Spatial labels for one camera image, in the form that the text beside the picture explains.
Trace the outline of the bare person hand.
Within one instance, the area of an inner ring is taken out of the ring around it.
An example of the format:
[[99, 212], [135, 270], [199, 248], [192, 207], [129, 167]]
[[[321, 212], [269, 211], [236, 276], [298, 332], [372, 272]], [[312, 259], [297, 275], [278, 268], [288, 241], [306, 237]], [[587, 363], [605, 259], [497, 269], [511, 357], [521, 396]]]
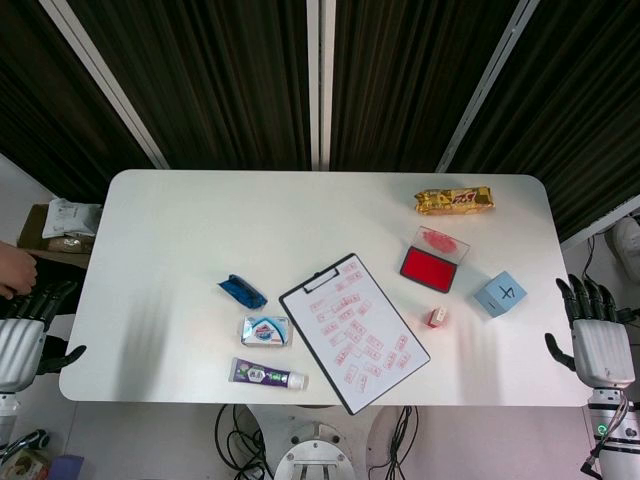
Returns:
[[27, 252], [5, 242], [0, 244], [1, 296], [11, 300], [27, 295], [36, 284], [36, 260]]

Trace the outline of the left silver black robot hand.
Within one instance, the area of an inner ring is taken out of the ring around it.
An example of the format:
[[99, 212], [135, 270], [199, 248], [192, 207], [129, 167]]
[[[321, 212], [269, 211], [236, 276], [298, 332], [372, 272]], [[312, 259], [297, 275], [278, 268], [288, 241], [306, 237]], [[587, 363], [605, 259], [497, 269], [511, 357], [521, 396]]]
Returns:
[[85, 353], [79, 345], [53, 336], [49, 329], [73, 281], [52, 282], [16, 297], [1, 311], [1, 392], [15, 394], [29, 387], [37, 376], [59, 373]]

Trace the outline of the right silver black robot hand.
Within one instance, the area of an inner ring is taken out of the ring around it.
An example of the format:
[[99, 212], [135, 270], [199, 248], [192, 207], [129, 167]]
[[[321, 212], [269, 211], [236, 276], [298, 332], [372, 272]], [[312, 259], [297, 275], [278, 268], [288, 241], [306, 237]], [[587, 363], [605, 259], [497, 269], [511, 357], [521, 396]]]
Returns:
[[591, 388], [625, 389], [635, 382], [629, 336], [613, 295], [605, 286], [571, 274], [558, 278], [573, 353], [564, 353], [553, 334], [544, 335], [547, 351]]

